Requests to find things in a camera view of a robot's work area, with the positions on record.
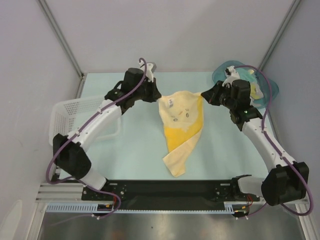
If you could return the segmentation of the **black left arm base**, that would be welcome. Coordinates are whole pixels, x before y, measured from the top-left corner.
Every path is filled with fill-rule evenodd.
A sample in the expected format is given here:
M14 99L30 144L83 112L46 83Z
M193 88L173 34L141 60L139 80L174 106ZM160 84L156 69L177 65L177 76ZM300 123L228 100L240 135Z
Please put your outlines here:
M116 182L107 182L100 191L115 194L121 199L123 198L123 194L121 194L121 192L125 192L123 187L117 185ZM83 188L81 195L81 200L83 201L113 201L114 198L115 197L113 195L98 192L88 186Z

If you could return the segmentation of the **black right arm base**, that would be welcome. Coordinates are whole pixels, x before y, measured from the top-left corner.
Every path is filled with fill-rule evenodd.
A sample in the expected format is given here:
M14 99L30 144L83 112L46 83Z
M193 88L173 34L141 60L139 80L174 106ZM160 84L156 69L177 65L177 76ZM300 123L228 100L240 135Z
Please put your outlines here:
M215 199L233 202L249 203L261 200L262 194L259 189L259 178L251 174L233 177L229 181L220 182L214 188Z

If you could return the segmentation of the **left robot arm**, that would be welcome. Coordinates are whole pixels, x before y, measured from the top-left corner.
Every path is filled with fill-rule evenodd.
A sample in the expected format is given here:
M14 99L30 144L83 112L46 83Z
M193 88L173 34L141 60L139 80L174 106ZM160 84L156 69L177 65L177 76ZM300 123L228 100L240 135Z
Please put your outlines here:
M60 133L53 138L52 163L67 172L72 178L90 186L92 194L99 200L110 195L108 180L92 166L87 151L98 135L118 120L136 101L156 102L162 95L158 91L153 62L140 68L129 68L105 96L96 112L81 127L66 135Z

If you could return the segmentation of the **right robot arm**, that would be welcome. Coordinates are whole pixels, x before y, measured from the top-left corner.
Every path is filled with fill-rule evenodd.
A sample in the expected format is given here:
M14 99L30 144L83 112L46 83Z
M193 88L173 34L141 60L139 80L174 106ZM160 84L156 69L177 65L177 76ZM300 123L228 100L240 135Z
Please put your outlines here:
M227 84L218 81L201 93L209 104L229 109L231 121L252 142L268 171L266 178L235 177L236 185L230 188L230 195L242 201L253 194L264 198L270 206L303 199L307 193L309 168L291 157L268 133L263 116L251 105L250 93L250 83L242 79Z

